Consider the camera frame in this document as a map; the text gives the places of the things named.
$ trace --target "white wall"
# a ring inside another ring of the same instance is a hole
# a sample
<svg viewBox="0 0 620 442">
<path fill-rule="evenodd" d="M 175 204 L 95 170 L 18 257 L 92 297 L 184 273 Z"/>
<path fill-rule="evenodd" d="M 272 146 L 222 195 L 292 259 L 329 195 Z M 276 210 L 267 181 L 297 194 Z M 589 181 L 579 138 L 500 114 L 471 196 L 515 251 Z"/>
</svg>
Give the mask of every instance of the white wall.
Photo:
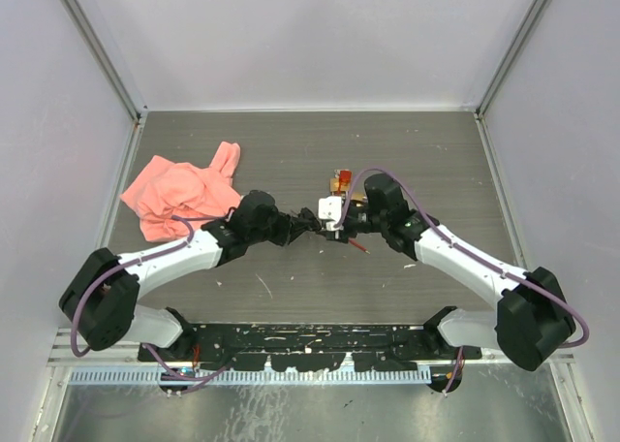
<svg viewBox="0 0 620 442">
<path fill-rule="evenodd" d="M 553 0 L 488 114 L 528 258 L 592 328 L 575 350 L 589 409 L 618 440 L 620 0 Z"/>
<path fill-rule="evenodd" d="M 151 110 L 477 106 L 532 0 L 95 0 Z"/>
<path fill-rule="evenodd" d="M 57 303 L 92 251 L 131 131 L 59 0 L 0 0 L 0 427 L 25 440 Z"/>
</svg>

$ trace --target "gray table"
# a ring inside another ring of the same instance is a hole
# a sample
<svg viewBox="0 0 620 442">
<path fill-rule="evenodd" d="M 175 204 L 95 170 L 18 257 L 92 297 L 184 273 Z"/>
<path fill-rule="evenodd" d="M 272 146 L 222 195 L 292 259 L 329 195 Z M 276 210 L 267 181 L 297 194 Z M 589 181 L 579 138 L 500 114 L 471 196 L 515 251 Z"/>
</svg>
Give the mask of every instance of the gray table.
<svg viewBox="0 0 620 442">
<path fill-rule="evenodd" d="M 241 145 L 234 188 L 271 193 L 281 210 L 316 207 L 337 168 L 387 167 L 425 208 L 467 241 L 512 262 L 474 117 L 466 112 L 154 112 L 130 181 L 154 154 L 207 167 L 221 141 Z M 191 321 L 420 324 L 442 307 L 485 308 L 443 273 L 391 251 L 379 235 L 371 252 L 307 235 L 287 248 L 267 243 L 211 271 L 177 279 L 146 296 Z M 113 251 L 144 241 L 122 206 Z M 259 280 L 266 283 L 270 293 Z"/>
</svg>

